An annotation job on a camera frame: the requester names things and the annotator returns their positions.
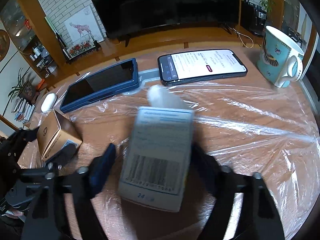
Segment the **brown cardboard box barcode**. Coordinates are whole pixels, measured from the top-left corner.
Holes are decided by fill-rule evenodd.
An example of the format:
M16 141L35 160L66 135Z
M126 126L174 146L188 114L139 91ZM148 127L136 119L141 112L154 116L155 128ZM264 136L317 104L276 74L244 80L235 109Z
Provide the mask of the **brown cardboard box barcode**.
M52 110L38 129L37 142L41 160L47 161L69 144L78 148L82 144L82 138L69 119Z

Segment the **white earbuds case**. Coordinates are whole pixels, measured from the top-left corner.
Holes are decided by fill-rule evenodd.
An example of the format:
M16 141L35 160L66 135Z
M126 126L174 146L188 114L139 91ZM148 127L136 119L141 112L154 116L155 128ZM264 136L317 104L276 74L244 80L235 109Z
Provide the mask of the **white earbuds case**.
M55 93L48 93L41 105L41 112L46 113L47 111L51 110L55 105L56 100L57 96Z

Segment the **teal patterned mug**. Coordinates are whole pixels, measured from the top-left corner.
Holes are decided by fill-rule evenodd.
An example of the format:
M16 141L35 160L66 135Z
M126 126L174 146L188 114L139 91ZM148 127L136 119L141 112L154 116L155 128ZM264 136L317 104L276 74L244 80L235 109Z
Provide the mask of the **teal patterned mug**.
M257 68L266 80L277 88L285 88L298 81L303 74L304 51L279 29L270 25L260 49Z

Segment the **large potted spider plant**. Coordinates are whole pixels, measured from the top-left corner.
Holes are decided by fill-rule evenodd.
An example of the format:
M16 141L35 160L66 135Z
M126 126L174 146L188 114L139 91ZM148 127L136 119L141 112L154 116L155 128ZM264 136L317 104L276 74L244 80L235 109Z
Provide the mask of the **large potted spider plant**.
M8 94L9 101L4 108L3 114L7 110L9 103L13 102L14 98L21 98L30 105L36 103L40 93L36 86L31 83L29 77L29 70L26 70L25 72L23 71L23 68L18 70L17 85L12 86L11 91Z

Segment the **large black television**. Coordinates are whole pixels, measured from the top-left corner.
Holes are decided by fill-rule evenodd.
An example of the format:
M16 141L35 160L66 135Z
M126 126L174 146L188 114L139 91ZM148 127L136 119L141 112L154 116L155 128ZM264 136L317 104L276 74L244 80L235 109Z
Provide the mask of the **large black television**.
M171 27L236 26L240 0L92 0L109 39Z

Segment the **white medicine box barcode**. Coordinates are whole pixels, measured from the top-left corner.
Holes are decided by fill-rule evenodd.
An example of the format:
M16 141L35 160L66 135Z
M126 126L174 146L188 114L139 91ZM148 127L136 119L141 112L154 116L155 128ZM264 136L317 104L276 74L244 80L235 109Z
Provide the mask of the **white medicine box barcode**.
M169 212L181 208L188 175L194 112L140 107L124 158L121 198Z

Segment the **small potted green plant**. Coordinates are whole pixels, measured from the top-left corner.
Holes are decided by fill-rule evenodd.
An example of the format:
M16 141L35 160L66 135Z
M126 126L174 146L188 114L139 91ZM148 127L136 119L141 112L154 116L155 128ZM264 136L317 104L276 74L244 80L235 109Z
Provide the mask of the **small potted green plant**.
M275 5L273 0L260 0L259 2L261 8L266 12L267 17L270 16L272 8Z

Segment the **deer painting with flowers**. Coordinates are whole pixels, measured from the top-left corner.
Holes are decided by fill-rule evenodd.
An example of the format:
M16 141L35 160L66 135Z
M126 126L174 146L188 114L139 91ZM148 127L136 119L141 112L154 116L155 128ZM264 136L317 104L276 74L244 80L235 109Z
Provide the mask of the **deer painting with flowers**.
M45 20L54 32L67 63L71 63L92 51L98 51L101 47L100 42L104 40L103 33L89 5L63 22L71 38L70 44L67 44L66 40L62 38L49 17L46 16Z

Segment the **wooden TV cabinet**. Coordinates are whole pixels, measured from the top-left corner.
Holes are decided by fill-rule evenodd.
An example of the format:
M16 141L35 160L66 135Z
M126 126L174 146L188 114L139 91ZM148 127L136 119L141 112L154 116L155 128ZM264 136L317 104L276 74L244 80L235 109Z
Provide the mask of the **wooden TV cabinet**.
M64 64L46 78L43 87L52 89L58 82L70 77L79 76L81 72L107 61L119 61L130 54L156 48L189 49L198 44L213 47L232 47L234 45L251 46L258 48L262 44L262 38L255 36L241 26L237 26L238 32L244 34L241 40L233 30L227 31L218 27L183 28L159 31L129 40L126 46L124 42L106 40L101 42L101 48L93 51L71 64Z

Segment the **black smartphone lit screen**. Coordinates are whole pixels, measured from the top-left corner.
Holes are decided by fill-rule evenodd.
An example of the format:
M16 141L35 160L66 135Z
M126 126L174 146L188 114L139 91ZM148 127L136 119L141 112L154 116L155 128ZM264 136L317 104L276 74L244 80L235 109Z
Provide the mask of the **black smartphone lit screen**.
M160 56L157 59L165 86L242 77L247 68L230 49L209 49Z

